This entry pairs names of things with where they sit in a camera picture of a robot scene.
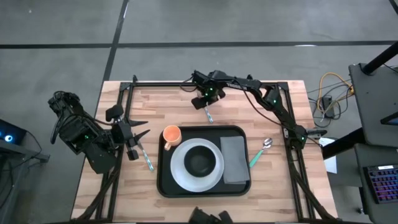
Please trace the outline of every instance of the utensil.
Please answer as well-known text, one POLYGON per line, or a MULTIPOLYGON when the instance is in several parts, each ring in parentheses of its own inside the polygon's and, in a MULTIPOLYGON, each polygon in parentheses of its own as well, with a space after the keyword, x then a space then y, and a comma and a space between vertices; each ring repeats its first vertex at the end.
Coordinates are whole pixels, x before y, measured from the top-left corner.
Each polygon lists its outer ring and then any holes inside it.
POLYGON ((143 153, 143 155, 144 155, 145 161, 147 161, 149 170, 150 170, 150 171, 154 171, 154 166, 152 166, 152 163, 150 162, 150 160, 149 160, 149 158, 148 158, 148 155, 147 155, 147 153, 145 152, 144 147, 142 146, 142 144, 141 144, 141 142, 140 142, 139 140, 137 141, 137 145, 138 145, 138 148, 141 149, 141 151, 142 151, 142 153, 143 153))
POLYGON ((181 143, 181 130, 176 125, 169 125, 163 130, 163 138, 166 140, 165 150, 169 150, 172 146, 178 146, 181 143))
POLYGON ((213 118, 211 117, 209 111, 207 110, 207 107, 205 107, 205 112, 206 112, 207 118, 209 119, 210 124, 213 123, 213 118))
POLYGON ((250 168, 252 168, 257 160, 260 158, 262 152, 264 152, 265 149, 270 148, 272 145, 272 138, 266 138, 266 140, 264 140, 264 142, 262 143, 262 149, 256 154, 256 156, 254 156, 254 158, 250 161, 250 168))

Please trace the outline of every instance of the wooden table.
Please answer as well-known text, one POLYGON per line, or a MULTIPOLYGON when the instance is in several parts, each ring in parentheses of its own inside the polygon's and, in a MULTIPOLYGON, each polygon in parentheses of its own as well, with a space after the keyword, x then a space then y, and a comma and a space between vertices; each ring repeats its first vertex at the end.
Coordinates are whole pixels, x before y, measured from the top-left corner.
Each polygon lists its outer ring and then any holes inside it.
MULTIPOLYGON (((288 81, 288 83, 297 123, 305 128, 313 128, 314 123, 304 82, 288 81)), ((104 121, 105 110, 116 104, 119 84, 120 82, 104 83, 98 104, 97 119, 104 121)), ((196 97, 196 93, 186 93, 178 87, 134 89, 130 118, 149 123, 134 127, 133 130, 135 133, 140 133, 150 129, 141 142, 155 171, 151 172, 148 169, 140 150, 137 150, 140 158, 136 161, 129 161, 127 155, 123 155, 114 212, 115 222, 187 222, 196 206, 214 215, 226 210, 234 222, 297 221, 280 126, 257 114, 242 91, 230 88, 224 90, 226 97, 208 108, 215 121, 210 124, 204 110, 196 110, 190 102, 196 97), (251 169, 252 184, 247 194, 240 197, 164 198, 158 193, 156 187, 157 155, 159 135, 170 124, 179 126, 237 125, 246 133, 249 160, 261 149, 265 137, 273 138, 274 143, 251 169)), ((263 114, 277 121, 273 113, 266 111, 255 102, 251 95, 250 97, 263 114)), ((303 156, 311 190, 328 212, 337 217, 321 149, 314 144, 307 144, 303 150, 303 156)), ((102 175, 95 174, 86 161, 72 218, 82 214, 94 199, 100 189, 101 179, 102 175)), ((302 198, 302 207, 306 210, 302 192, 300 198, 302 198)), ((108 200, 105 200, 105 208, 108 207, 107 202, 108 200)))

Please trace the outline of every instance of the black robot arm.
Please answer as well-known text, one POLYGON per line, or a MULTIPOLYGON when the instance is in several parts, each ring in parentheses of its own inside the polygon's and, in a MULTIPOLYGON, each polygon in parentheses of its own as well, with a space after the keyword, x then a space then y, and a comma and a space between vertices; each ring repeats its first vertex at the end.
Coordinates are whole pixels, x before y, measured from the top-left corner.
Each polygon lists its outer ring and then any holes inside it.
POLYGON ((248 78, 231 77, 221 71, 210 72, 204 75, 198 71, 192 73, 192 82, 201 93, 201 97, 192 99, 192 104, 198 110, 211 105, 225 97, 224 87, 250 92, 257 103, 267 111, 273 112, 280 125, 284 129, 284 136, 287 138, 288 147, 291 149, 303 149, 307 140, 307 131, 301 125, 297 125, 293 117, 284 108, 282 97, 277 85, 263 85, 259 80, 248 78), (263 96, 261 88, 266 90, 263 96))

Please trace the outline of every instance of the folded napkin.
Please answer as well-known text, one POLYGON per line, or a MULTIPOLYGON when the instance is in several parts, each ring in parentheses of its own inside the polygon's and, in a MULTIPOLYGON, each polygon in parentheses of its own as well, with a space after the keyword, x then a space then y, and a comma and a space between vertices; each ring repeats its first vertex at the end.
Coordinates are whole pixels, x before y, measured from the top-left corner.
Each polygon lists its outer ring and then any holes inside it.
POLYGON ((222 137, 220 141, 224 157, 224 183, 245 184, 250 180, 250 175, 243 137, 222 137))

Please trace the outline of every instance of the keyboard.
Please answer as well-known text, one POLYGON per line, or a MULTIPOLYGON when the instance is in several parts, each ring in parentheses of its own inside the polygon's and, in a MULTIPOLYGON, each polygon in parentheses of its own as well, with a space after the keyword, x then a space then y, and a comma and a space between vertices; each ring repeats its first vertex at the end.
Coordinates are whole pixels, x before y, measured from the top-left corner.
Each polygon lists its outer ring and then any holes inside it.
POLYGON ((398 202, 398 165, 364 168, 376 203, 398 202))

